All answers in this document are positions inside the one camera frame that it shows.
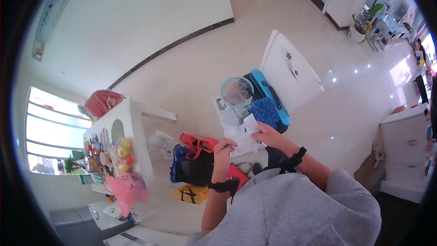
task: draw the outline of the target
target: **black wrist strap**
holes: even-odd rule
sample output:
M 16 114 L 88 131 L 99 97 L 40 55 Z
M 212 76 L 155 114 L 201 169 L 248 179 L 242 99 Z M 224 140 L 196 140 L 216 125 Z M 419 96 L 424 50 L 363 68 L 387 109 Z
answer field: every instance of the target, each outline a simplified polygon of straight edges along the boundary
M 230 192 L 230 195 L 232 197 L 232 201 L 234 200 L 235 193 L 237 192 L 238 185 L 240 184 L 240 178 L 237 177 L 231 177 L 229 180 L 227 180 L 224 183 L 210 183 L 208 185 L 208 188 L 214 189 L 218 193 L 224 193 L 226 191 Z
M 279 167 L 281 167 L 281 171 L 279 174 L 284 174 L 287 170 L 290 173 L 296 172 L 294 167 L 298 166 L 302 162 L 302 157 L 306 153 L 306 148 L 301 147 L 297 154 L 292 155 L 290 158 L 282 159 L 279 163 Z
M 218 193 L 224 193 L 228 190 L 228 183 L 227 181 L 224 183 L 210 183 L 208 188 L 214 189 Z

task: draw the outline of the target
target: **hand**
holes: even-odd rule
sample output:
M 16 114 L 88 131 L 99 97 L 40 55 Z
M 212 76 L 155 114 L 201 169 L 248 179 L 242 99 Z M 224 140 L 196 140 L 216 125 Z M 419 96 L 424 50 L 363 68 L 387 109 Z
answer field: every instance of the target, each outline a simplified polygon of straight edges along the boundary
M 261 141 L 268 146 L 280 149 L 282 151 L 287 143 L 291 143 L 289 140 L 287 140 L 287 138 L 282 136 L 270 125 L 258 121 L 257 123 L 261 131 L 259 133 L 252 134 L 253 139 Z
M 214 147 L 214 172 L 225 172 L 228 174 L 230 164 L 230 153 L 234 151 L 234 147 L 238 145 L 226 138 L 219 141 Z

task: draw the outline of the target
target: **blue mop head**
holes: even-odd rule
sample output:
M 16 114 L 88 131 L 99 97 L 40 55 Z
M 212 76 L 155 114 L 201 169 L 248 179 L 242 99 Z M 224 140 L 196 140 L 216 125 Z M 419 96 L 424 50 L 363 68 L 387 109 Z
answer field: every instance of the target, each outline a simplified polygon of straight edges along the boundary
M 250 109 L 254 112 L 257 121 L 277 128 L 277 122 L 280 120 L 279 113 L 276 110 L 276 103 L 269 97 L 255 100 Z

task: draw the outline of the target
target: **yellow bag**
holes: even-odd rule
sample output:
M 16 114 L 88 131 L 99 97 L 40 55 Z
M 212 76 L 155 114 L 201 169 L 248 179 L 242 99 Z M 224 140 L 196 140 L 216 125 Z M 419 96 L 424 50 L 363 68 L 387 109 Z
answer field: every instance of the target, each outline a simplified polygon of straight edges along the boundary
M 208 187 L 199 187 L 192 184 L 187 184 L 175 189 L 173 195 L 177 200 L 200 205 L 205 199 L 208 198 L 209 189 Z

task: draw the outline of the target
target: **tile floor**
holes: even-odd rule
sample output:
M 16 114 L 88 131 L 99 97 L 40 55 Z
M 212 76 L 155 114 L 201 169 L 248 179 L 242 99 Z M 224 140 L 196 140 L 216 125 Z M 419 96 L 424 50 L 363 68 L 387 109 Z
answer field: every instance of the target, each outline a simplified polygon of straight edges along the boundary
M 221 83 L 258 68 L 272 30 L 283 33 L 322 80 L 325 92 L 296 112 L 285 136 L 332 169 L 358 169 L 378 140 L 379 122 L 417 103 L 415 61 L 407 41 L 373 52 L 336 31 L 310 0 L 230 0 L 235 22 L 195 37 L 141 67 L 114 88 L 176 113 L 176 123 L 143 118 L 155 130 L 221 138 L 212 99 Z M 257 160 L 265 163 L 262 153 Z

